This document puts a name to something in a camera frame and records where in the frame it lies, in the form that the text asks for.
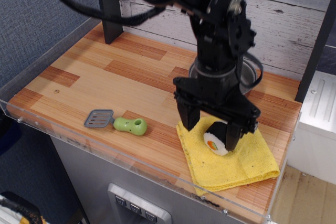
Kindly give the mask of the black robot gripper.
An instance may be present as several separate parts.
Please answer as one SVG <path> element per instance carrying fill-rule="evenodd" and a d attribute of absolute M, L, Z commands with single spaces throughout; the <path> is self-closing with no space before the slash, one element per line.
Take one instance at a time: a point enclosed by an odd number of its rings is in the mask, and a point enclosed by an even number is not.
<path fill-rule="evenodd" d="M 216 78 L 176 77 L 173 84 L 177 109 L 188 131 L 200 120 L 201 111 L 223 119 L 228 122 L 225 146 L 230 152 L 243 134 L 257 129 L 260 110 L 240 92 L 238 83 L 231 87 Z"/>

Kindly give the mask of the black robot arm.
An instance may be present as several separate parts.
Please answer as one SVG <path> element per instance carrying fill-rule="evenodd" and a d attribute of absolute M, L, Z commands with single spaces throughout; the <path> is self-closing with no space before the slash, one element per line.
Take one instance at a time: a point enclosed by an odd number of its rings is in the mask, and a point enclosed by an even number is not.
<path fill-rule="evenodd" d="M 246 17 L 245 0 L 144 0 L 157 8 L 177 6 L 190 17 L 197 39 L 196 77 L 176 77 L 175 99 L 184 127 L 191 130 L 207 112 L 220 119 L 205 133 L 206 143 L 232 151 L 244 134 L 258 126 L 260 110 L 242 93 L 259 83 L 242 79 L 244 58 L 260 65 L 248 51 L 255 32 Z"/>

